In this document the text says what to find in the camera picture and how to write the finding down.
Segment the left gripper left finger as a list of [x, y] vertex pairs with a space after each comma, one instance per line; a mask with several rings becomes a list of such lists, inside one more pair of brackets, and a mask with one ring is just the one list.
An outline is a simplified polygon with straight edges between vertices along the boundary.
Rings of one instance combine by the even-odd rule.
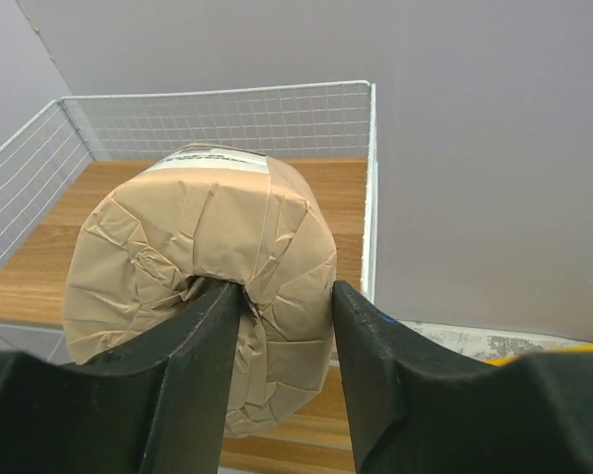
[[214, 473], [240, 287], [84, 364], [0, 352], [0, 473]]

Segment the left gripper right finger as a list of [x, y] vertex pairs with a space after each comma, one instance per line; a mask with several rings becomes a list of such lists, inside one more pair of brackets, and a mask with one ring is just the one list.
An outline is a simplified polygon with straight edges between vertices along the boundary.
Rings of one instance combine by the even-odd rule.
[[332, 316], [358, 472], [593, 473], [593, 353], [490, 365], [341, 280]]

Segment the brown paper roll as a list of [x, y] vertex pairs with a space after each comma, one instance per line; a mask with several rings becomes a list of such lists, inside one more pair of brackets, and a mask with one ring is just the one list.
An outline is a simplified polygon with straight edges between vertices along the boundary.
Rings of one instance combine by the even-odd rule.
[[245, 303], [224, 432], [278, 425], [322, 389], [337, 249], [302, 174], [262, 153], [192, 143], [110, 191], [83, 222], [63, 328], [84, 363], [179, 315], [211, 284]]

